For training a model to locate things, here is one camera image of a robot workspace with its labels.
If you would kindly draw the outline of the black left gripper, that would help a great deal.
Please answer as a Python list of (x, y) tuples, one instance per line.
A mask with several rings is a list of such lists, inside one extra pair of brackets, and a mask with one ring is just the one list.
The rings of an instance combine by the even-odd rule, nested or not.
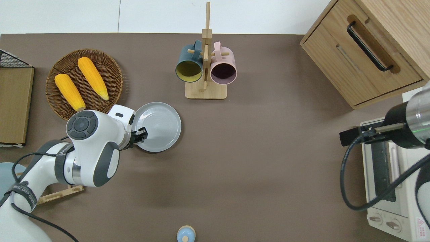
[(148, 137), (146, 127), (142, 127), (137, 131), (127, 132), (119, 144), (119, 150), (126, 150), (132, 148), (135, 143), (143, 143)]

